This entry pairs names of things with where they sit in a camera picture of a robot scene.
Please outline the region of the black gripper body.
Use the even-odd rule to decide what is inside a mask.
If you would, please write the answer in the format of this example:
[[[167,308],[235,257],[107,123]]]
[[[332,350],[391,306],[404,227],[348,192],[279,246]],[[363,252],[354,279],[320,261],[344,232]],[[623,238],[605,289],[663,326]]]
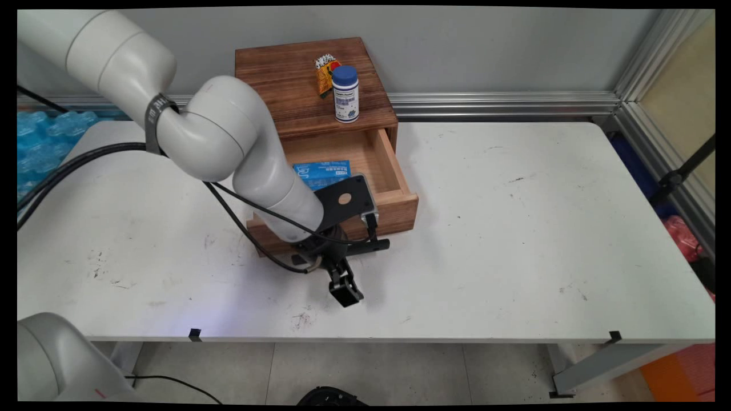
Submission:
[[[348,248],[348,244],[311,236],[294,244],[297,254],[292,255],[291,262],[294,266],[301,266],[313,265],[319,261],[318,267],[326,269],[329,273],[345,273]]]

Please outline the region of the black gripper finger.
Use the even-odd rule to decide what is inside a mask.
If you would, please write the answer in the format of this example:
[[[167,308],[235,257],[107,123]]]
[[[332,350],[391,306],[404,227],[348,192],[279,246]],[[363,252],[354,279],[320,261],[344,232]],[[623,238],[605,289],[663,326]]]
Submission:
[[[363,294],[355,283],[354,273],[347,258],[340,261],[340,302],[360,302]]]
[[[331,296],[346,308],[354,304],[354,281],[349,264],[336,264],[328,271]]]

